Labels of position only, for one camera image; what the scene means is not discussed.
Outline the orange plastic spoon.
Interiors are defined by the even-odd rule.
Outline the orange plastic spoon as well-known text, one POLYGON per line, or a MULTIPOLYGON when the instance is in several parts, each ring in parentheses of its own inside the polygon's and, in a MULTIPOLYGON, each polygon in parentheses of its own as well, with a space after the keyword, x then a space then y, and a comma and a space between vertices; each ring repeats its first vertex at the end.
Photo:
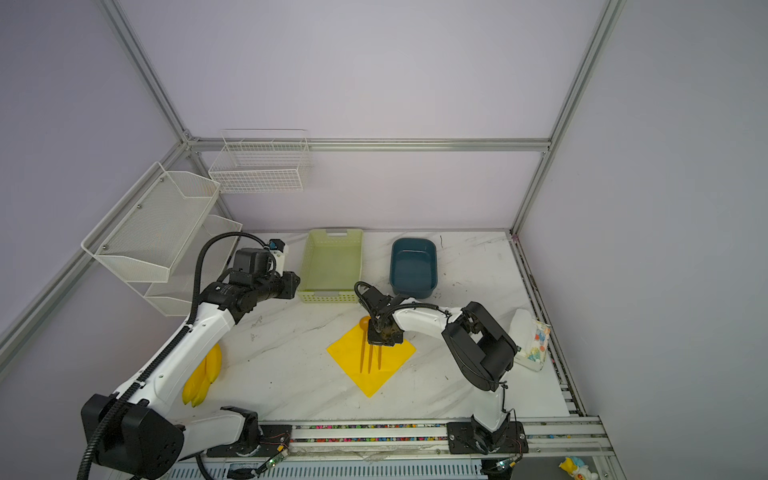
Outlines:
POLYGON ((362 337, 361 337, 361 348, 360 348, 360 362, 359 362, 359 371, 363 372, 365 368, 365 362, 366 362, 366 350, 367 350, 367 332, 368 332, 368 326, 370 322, 370 317, 366 316, 363 317, 359 323, 358 327, 362 331, 362 337))

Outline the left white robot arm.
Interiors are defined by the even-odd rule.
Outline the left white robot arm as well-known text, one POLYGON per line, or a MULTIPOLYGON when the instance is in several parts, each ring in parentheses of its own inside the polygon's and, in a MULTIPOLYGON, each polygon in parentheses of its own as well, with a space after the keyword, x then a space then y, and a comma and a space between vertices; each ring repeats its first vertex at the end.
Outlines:
POLYGON ((243 456, 260 448, 263 433, 254 411, 227 406, 195 420, 172 420, 169 412, 187 381, 246 314, 266 300, 295 296, 300 278, 284 268, 287 250, 278 239, 238 250, 232 267, 214 282, 194 285, 190 314, 148 363, 112 394, 95 394, 85 403, 87 445, 78 478, 88 478, 98 464, 158 479, 177 461, 212 448, 243 456))

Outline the yellow paper napkin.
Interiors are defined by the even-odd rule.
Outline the yellow paper napkin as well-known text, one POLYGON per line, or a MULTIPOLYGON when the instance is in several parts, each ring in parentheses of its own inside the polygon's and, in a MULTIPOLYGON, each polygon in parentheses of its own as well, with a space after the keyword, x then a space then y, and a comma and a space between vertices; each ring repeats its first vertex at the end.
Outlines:
POLYGON ((368 342, 368 316, 331 344, 326 351, 355 383, 362 393, 372 398, 416 353, 407 340, 393 347, 368 342))

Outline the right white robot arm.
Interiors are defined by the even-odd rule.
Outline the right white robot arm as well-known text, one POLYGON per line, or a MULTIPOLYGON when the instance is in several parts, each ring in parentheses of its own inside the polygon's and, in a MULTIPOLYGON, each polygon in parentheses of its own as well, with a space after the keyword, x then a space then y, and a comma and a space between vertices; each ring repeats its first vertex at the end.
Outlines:
POLYGON ((522 456, 529 452, 522 423, 505 407, 504 376, 512 369, 519 347, 482 304, 441 307, 386 295, 364 281, 356 282, 354 292, 370 317, 368 344, 394 347, 407 332, 441 339, 463 377, 476 388, 470 419, 446 426, 452 454, 522 456))

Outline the light green plastic basket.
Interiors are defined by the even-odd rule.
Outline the light green plastic basket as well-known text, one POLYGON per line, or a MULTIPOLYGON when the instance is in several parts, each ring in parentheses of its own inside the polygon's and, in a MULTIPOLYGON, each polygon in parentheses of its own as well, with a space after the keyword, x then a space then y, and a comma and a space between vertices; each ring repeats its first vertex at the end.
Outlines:
POLYGON ((298 296, 305 303, 356 303, 355 284, 363 263, 361 229, 313 229, 309 232, 298 296))

